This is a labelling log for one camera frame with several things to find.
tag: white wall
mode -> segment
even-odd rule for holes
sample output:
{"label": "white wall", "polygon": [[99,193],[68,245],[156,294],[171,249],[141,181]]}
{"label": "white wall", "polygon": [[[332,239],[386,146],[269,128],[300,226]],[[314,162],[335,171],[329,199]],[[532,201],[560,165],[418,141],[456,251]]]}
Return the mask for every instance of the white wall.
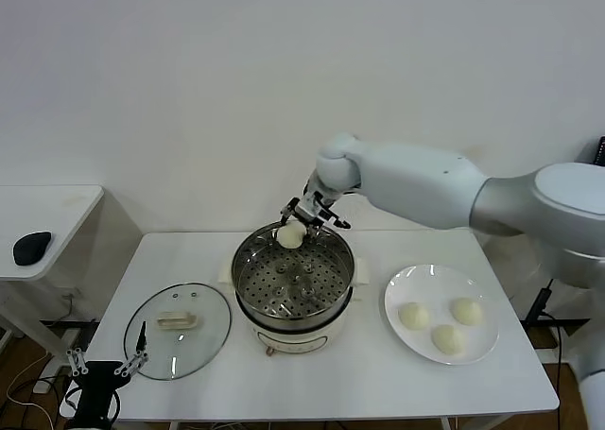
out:
{"label": "white wall", "polygon": [[0,0],[0,183],[100,183],[145,232],[245,230],[343,130],[498,176],[573,160],[605,130],[602,1]]}

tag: cable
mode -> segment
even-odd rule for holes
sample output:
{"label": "cable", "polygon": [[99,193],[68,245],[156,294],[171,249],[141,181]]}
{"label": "cable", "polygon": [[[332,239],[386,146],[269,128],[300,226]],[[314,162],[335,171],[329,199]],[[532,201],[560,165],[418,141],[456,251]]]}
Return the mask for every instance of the cable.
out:
{"label": "cable", "polygon": [[[31,382],[33,383],[34,381],[36,383],[38,383],[39,381],[43,382],[43,383],[47,383],[49,386],[52,387],[53,392],[55,393],[55,402],[57,403],[57,411],[55,413],[55,420],[53,420],[53,423],[55,425],[57,425],[57,422],[59,421],[59,406],[61,405],[61,402],[59,400],[59,393],[57,392],[57,388],[55,387],[55,385],[53,385],[48,380],[38,380],[38,379],[36,379],[36,380],[32,380]],[[32,388],[31,391],[29,392],[29,397],[27,398],[28,402],[31,402],[31,399],[33,398],[33,395],[34,395],[34,388]],[[26,407],[26,410],[24,411],[23,416],[21,418],[21,426],[22,427],[24,427],[26,425],[26,419],[27,419],[27,411],[28,411],[28,409],[29,408]]]}
{"label": "cable", "polygon": [[43,360],[44,360],[44,359],[45,359],[47,356],[48,356],[48,352],[45,352],[45,353],[44,353],[44,356],[42,356],[40,359],[38,359],[38,360],[36,360],[36,361],[32,362],[31,364],[29,364],[27,367],[25,367],[23,370],[21,370],[21,371],[19,372],[19,374],[17,374],[17,376],[15,376],[15,377],[12,379],[12,381],[11,381],[11,382],[10,382],[10,384],[9,384],[9,387],[7,387],[7,399],[9,399],[11,402],[14,402],[14,403],[16,403],[16,404],[20,404],[20,405],[23,405],[23,406],[35,406],[35,407],[37,407],[37,408],[38,408],[38,409],[40,409],[40,410],[41,410],[41,411],[44,413],[44,415],[45,415],[45,416],[48,418],[48,424],[50,425],[50,430],[55,430],[55,425],[54,425],[54,423],[53,423],[53,420],[52,420],[52,419],[51,419],[51,417],[50,417],[50,414],[48,414],[48,412],[47,412],[47,411],[46,411],[46,410],[45,410],[43,407],[41,407],[41,406],[40,406],[40,405],[38,405],[38,404],[32,404],[32,403],[23,403],[23,402],[19,402],[18,400],[15,400],[15,399],[13,399],[12,397],[10,397],[10,393],[9,393],[10,389],[12,388],[12,385],[14,385],[15,381],[17,380],[17,378],[19,378],[21,375],[23,375],[23,374],[24,374],[26,371],[28,371],[29,369],[31,369],[32,367],[34,367],[34,366],[35,366],[36,364],[38,364],[39,362],[43,361]]}
{"label": "cable", "polygon": [[57,318],[52,323],[45,325],[47,328],[52,328],[54,325],[56,325],[60,321],[63,321],[64,319],[66,319],[66,318],[68,318],[68,317],[70,317],[72,315],[72,312],[74,311],[74,295],[72,295],[70,293],[67,296],[68,296],[68,299],[69,299],[69,310],[67,311],[67,313],[65,315]]}
{"label": "cable", "polygon": [[117,390],[113,392],[113,397],[115,398],[115,414],[113,414],[112,421],[110,422],[110,427],[113,427],[113,424],[117,420],[118,414],[120,414],[121,408],[120,396],[118,395]]}
{"label": "cable", "polygon": [[76,407],[76,404],[74,404],[71,400],[69,400],[69,398],[74,395],[76,392],[82,390],[81,387],[74,387],[72,390],[70,390],[69,392],[67,392],[67,394],[65,394],[65,397],[63,397],[63,400],[69,404],[69,406],[74,410],[74,411],[78,411],[78,408]]}
{"label": "cable", "polygon": [[[10,393],[10,395],[14,395],[14,394],[18,393],[24,387],[27,387],[27,386],[31,385],[32,383],[37,383],[39,381],[45,382],[46,380],[56,380],[58,378],[69,378],[69,375],[45,376],[44,378],[35,378],[35,379],[24,381],[23,383],[20,383],[18,386],[16,386],[15,389],[12,390],[12,392]],[[2,420],[2,416],[4,415],[4,412],[5,412],[5,410],[6,410],[6,408],[7,408],[7,406],[9,404],[10,404],[10,401],[9,400],[5,400],[0,405],[0,421]]]}
{"label": "cable", "polygon": [[218,430],[219,428],[227,428],[227,427],[233,427],[234,425],[238,425],[239,422],[227,422],[227,423],[222,423],[221,425],[215,424],[213,426],[211,426],[211,430]]}
{"label": "cable", "polygon": [[557,361],[557,384],[555,386],[555,390],[557,391],[557,397],[559,398],[559,407],[557,408],[557,429],[561,430],[561,395],[559,395],[559,389],[561,386],[561,363],[563,351],[563,341],[561,339],[561,325],[559,324],[556,318],[554,318],[547,312],[542,312],[542,315],[553,320],[553,322],[557,326],[557,337],[559,338],[559,359]]}

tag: white plate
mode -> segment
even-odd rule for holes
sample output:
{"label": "white plate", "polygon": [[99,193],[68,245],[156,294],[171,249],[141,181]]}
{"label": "white plate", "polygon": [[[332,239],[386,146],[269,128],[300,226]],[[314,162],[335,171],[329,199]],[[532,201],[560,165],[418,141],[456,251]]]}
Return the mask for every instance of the white plate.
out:
{"label": "white plate", "polygon": [[[456,298],[471,298],[483,309],[484,321],[477,326],[458,323],[450,312]],[[406,302],[425,305],[430,313],[428,328],[411,331],[399,320],[399,309]],[[498,340],[498,321],[483,290],[469,277],[451,267],[416,265],[407,267],[390,280],[385,292],[385,310],[395,334],[409,348],[428,359],[442,364],[471,364],[485,357]],[[444,354],[433,344],[431,331],[440,324],[452,324],[466,337],[466,349],[461,354]]]}

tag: stainless steel pot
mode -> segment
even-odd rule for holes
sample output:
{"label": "stainless steel pot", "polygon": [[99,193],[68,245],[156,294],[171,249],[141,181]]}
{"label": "stainless steel pot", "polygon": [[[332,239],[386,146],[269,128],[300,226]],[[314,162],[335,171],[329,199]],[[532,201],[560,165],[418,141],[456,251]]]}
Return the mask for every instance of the stainless steel pot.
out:
{"label": "stainless steel pot", "polygon": [[327,228],[285,249],[275,238],[279,228],[267,225],[237,249],[231,268],[237,301],[253,322],[276,332],[315,331],[349,303],[353,253]]}

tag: glass lid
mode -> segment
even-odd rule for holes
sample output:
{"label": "glass lid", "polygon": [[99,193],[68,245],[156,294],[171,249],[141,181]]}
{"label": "glass lid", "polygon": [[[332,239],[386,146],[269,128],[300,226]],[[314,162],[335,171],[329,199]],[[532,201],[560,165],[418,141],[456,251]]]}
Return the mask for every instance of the glass lid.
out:
{"label": "glass lid", "polygon": [[205,284],[172,285],[134,313],[124,334],[124,353],[136,353],[146,325],[147,363],[140,373],[154,380],[176,380],[208,364],[231,329],[231,310],[220,292]]}

